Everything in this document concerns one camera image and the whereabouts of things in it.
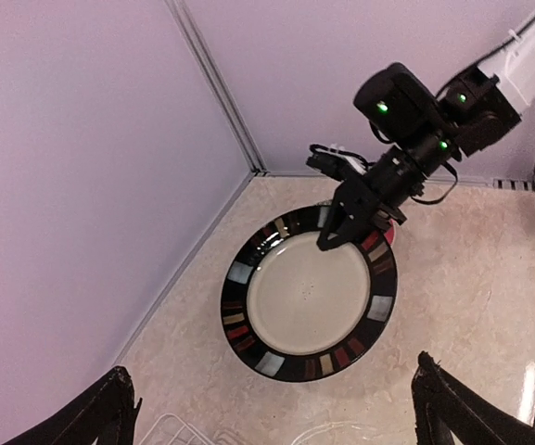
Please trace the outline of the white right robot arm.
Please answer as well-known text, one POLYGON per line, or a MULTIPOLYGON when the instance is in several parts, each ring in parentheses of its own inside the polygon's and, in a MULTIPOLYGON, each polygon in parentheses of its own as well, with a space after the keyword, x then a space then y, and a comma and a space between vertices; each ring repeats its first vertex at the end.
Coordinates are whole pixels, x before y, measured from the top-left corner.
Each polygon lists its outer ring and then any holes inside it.
POLYGON ((503 139, 534 98, 535 13, 436 94, 401 63, 373 75, 353 105, 389 150, 371 163, 336 148, 310 147, 307 165, 339 183, 318 248, 339 248, 403 223, 401 205, 407 199, 421 203, 424 183, 436 170, 455 174, 451 159, 470 157, 503 139))

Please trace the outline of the black rimmed striped plate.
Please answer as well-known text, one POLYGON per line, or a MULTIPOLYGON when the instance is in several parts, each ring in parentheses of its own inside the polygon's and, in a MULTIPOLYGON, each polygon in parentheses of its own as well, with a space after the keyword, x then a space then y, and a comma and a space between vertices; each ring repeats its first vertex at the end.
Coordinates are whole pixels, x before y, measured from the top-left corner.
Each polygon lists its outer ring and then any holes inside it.
POLYGON ((223 332, 255 373, 287 383, 337 374, 382 335, 398 291, 386 235, 322 251, 326 204, 291 210, 255 232, 223 280, 223 332))

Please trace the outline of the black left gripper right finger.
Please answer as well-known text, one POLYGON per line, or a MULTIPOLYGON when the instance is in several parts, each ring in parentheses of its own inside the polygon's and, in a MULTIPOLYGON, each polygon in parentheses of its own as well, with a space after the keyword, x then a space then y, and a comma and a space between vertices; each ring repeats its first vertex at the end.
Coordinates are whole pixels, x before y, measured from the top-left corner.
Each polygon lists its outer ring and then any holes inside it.
POLYGON ((411 384, 418 444, 535 444, 535 428, 481 398, 425 351, 411 384))

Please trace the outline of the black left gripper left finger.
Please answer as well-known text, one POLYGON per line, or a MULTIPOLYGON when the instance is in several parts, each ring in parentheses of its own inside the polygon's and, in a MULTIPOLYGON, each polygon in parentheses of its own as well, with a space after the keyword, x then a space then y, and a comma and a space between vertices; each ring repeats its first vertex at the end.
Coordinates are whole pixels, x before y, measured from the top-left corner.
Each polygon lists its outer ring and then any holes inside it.
POLYGON ((127 369, 115 366, 57 413, 7 444, 132 444, 141 405, 134 399, 127 369))

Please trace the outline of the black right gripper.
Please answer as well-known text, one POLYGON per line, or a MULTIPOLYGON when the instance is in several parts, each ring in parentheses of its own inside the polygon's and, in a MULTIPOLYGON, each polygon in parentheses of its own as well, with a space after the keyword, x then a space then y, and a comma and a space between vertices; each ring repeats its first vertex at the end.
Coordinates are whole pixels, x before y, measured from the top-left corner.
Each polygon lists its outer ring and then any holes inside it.
POLYGON ((320 207, 316 245, 332 250, 357 241, 374 229, 402 225, 401 206, 423 192, 426 176, 409 164, 382 162, 364 175, 345 167, 332 203, 320 207))

